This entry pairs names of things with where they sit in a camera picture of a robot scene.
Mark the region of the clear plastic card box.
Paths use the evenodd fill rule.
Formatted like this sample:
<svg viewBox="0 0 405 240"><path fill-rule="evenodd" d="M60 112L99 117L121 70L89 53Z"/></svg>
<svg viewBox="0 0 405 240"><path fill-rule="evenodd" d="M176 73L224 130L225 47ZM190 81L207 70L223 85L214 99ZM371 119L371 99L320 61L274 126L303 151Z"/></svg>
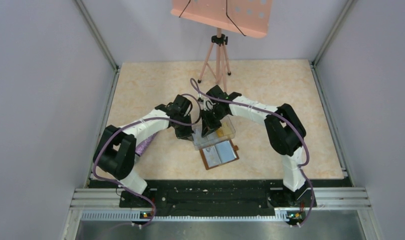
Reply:
<svg viewBox="0 0 405 240"><path fill-rule="evenodd" d="M232 139L235 138L236 130L234 128L234 125L232 124L232 121L231 121L230 117L226 116L225 118L223 118L221 120L221 123L222 124L227 123L231 127L231 129L233 131L233 134L230 135L229 137L227 137L227 136L218 137L217 133L213 132L212 134L206 136L207 140L206 140L206 142L204 144L194 145L194 143L193 143L195 150L203 149L203 148L218 144L220 142L232 140ZM200 129L200 130L201 130L201 128L202 128L202 124L198 124L198 125L192 127L192 129Z"/></svg>

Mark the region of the brown leather card holder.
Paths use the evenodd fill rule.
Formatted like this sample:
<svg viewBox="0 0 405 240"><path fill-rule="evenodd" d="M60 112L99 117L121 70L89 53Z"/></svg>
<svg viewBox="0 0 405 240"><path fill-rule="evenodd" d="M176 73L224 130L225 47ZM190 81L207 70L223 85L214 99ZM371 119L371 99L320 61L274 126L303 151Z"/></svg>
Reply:
<svg viewBox="0 0 405 240"><path fill-rule="evenodd" d="M239 147L237 145L235 145L232 142L232 140L225 140L223 142L217 143L217 144L212 145L212 146L216 147L217 152L218 152L219 157L220 157L220 160L221 160L221 164L219 164L219 165L217 165L215 167L209 168L208 165L207 165L204 153L203 153L203 148L199 149L199 153L201 155L202 162L203 162L206 170L211 170L213 168L216 168L216 167L231 163L233 161L239 160L239 155L238 155Z"/></svg>

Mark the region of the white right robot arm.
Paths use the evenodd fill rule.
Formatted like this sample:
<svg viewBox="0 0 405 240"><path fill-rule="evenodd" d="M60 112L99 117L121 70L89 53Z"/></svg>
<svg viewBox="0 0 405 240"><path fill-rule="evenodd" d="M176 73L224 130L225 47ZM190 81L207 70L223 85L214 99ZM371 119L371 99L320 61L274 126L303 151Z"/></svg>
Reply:
<svg viewBox="0 0 405 240"><path fill-rule="evenodd" d="M306 178L301 172L302 151L306 130L291 105L271 106L250 100L238 92L227 94L219 86L204 94L206 108L202 111L203 137L218 130L226 116L238 116L265 126L272 148L282 156L284 169L284 201L297 206L304 199L301 188Z"/></svg>

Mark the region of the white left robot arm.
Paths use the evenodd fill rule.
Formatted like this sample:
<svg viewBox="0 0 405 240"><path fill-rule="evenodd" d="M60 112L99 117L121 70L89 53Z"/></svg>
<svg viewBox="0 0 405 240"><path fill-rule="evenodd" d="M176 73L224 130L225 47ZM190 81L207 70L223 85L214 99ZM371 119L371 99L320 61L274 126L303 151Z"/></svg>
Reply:
<svg viewBox="0 0 405 240"><path fill-rule="evenodd" d="M173 128L179 140L193 141L190 111L193 105L182 95L173 102L160 104L146 116L124 125L107 126L94 155L94 167L109 173L113 180L132 191L131 199L139 207L150 202L147 183L134 170L136 148L159 131Z"/></svg>

